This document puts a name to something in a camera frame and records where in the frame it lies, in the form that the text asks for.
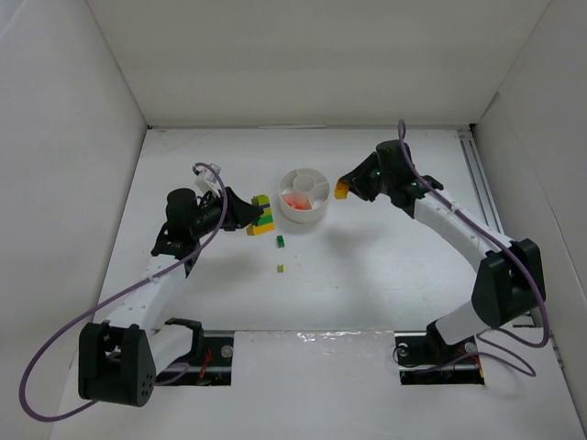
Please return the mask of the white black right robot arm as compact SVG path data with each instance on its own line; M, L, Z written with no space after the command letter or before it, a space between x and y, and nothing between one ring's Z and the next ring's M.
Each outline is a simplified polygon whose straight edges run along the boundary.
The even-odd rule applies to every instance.
M476 271L470 299L426 327L415 350L418 364L448 364L458 347L488 331L519 341L520 336L505 325L533 309L546 310L537 244L515 241L470 216L438 180L418 173L403 140L378 144L360 165L340 177L336 198L350 193L367 202L388 196L393 206L435 231Z

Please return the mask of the orange round lego dish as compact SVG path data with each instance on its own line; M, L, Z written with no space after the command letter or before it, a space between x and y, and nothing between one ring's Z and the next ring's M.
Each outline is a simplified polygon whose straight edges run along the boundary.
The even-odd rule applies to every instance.
M306 211L313 209L312 202L303 194L294 192L285 193L282 195L282 200L294 210Z

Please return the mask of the multicolour lego assembly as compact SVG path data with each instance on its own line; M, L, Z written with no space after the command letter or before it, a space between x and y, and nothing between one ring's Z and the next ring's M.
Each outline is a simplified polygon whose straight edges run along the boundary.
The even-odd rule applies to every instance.
M258 206L262 213L260 217L247 227L248 236L258 236L274 229L274 221L271 210L270 198L266 194L258 194L252 197L252 204Z

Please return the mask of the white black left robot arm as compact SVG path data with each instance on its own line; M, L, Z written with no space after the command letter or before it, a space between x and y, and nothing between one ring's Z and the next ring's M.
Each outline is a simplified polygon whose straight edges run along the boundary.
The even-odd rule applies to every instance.
M263 210L226 188L203 196L188 188L170 192L166 221L145 271L146 282L130 292L102 322L79 336L78 393L87 401L142 407L158 376L174 361L205 358L200 322L163 318L179 295L202 250L203 237L255 223Z

